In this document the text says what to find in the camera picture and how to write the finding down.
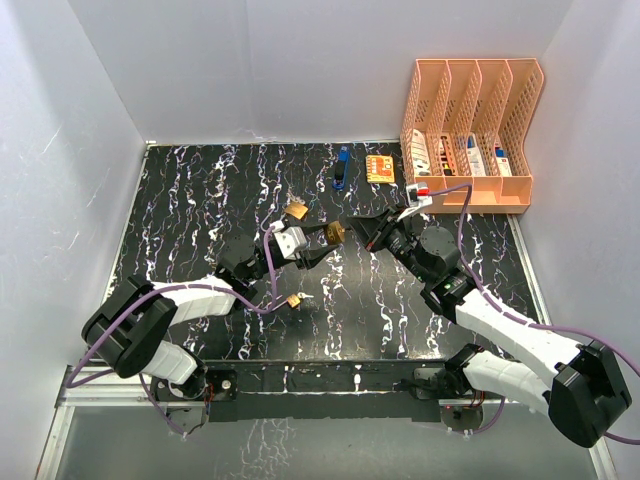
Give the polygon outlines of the medium brass padlock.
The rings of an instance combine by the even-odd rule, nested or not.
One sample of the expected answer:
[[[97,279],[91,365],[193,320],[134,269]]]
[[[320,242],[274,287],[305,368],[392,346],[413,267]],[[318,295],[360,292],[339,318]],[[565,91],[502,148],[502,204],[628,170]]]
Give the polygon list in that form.
[[[345,228],[336,220],[324,227],[325,238],[329,245],[339,245],[345,241]]]

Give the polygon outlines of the large brass padlock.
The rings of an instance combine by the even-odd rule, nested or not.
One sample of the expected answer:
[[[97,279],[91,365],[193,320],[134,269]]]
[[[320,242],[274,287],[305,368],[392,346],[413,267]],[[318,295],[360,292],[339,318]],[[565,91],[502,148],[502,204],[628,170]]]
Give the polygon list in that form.
[[[269,217],[262,221],[260,230],[267,232],[272,228],[274,232],[282,231],[290,226],[294,226],[304,221],[309,212],[309,208],[302,202],[291,201],[283,210],[282,216],[278,220],[270,221]]]

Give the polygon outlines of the silver key bunch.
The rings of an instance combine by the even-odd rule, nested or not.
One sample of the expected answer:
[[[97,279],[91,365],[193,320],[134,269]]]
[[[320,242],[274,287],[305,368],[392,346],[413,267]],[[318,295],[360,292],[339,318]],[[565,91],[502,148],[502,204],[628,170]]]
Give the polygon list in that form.
[[[291,190],[287,192],[287,201],[289,204],[291,203],[298,203],[301,205],[306,204],[305,200],[302,197],[300,197],[299,195],[295,195]]]

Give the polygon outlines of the small brass padlock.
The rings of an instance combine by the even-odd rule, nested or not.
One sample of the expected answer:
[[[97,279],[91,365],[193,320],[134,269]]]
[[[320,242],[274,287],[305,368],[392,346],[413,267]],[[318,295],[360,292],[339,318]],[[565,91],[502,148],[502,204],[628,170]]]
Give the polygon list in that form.
[[[298,308],[301,305],[301,303],[302,303],[302,299],[297,294],[292,294],[287,298],[287,304],[291,309]]]

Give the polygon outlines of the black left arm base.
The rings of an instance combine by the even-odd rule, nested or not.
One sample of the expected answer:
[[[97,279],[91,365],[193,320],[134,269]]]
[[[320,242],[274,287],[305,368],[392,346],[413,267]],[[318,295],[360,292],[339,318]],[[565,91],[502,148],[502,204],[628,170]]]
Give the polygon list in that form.
[[[198,369],[183,385],[153,377],[151,393],[160,402],[231,402],[237,398],[238,375],[231,369]]]

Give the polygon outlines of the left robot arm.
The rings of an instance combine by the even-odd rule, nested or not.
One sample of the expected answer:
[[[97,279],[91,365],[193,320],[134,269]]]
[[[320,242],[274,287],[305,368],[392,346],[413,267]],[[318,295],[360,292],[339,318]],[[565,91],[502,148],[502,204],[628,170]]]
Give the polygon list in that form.
[[[197,356],[166,340],[173,325],[201,317],[226,316],[237,308],[265,315],[282,307],[277,293],[268,305],[253,303],[255,284],[294,264],[309,270],[344,240],[339,222],[303,226],[276,221],[260,242],[240,234],[227,241],[212,275],[193,282],[151,282],[139,275],[123,280],[85,323],[81,337],[121,378],[139,374],[164,381],[185,399],[206,389],[207,369]]]

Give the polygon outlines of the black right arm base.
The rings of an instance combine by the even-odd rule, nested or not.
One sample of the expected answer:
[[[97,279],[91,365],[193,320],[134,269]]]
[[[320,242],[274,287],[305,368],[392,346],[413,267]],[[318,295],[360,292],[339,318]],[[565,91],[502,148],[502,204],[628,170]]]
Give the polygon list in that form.
[[[479,407],[487,399],[485,391],[471,386],[461,370],[444,367],[419,367],[393,386],[394,391],[407,392],[418,400],[468,400],[467,407]]]

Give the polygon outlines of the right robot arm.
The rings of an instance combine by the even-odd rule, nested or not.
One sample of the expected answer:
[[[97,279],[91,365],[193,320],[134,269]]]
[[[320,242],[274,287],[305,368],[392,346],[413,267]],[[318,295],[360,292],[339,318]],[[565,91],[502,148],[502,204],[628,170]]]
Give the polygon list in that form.
[[[525,404],[585,448],[607,436],[631,406],[610,346],[595,338],[580,343],[568,329],[538,324],[500,305],[464,269],[449,230],[425,226],[411,209],[353,216],[347,224],[367,251],[389,251],[419,280],[433,313],[510,354],[505,360],[480,347],[465,347],[439,375],[453,394],[488,391]]]

